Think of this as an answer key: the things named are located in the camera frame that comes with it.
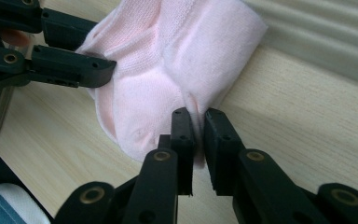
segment light wood surface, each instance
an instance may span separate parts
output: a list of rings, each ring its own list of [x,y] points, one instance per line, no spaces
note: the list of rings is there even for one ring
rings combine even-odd
[[[46,7],[101,20],[118,1],[46,1]],[[259,47],[220,107],[247,147],[269,153],[301,187],[358,189],[358,83]],[[54,216],[90,181],[115,187],[138,175],[101,129],[85,89],[31,83],[17,88],[0,133],[0,156]],[[179,223],[237,223],[230,197],[216,197],[207,169],[194,197],[179,198]]]

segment sock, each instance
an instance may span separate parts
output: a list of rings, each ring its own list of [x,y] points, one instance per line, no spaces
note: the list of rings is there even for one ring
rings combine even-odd
[[[77,52],[117,61],[112,80],[90,90],[109,137],[142,161],[186,107],[203,165],[203,116],[218,107],[267,26],[240,0],[122,0]]]

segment ribbed sock fabric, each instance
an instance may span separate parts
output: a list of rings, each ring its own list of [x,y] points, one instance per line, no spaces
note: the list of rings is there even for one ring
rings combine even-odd
[[[77,51],[117,61],[112,80],[89,91],[103,129],[142,161],[185,106],[202,166],[203,115],[220,105],[266,29],[240,0],[123,0]]]

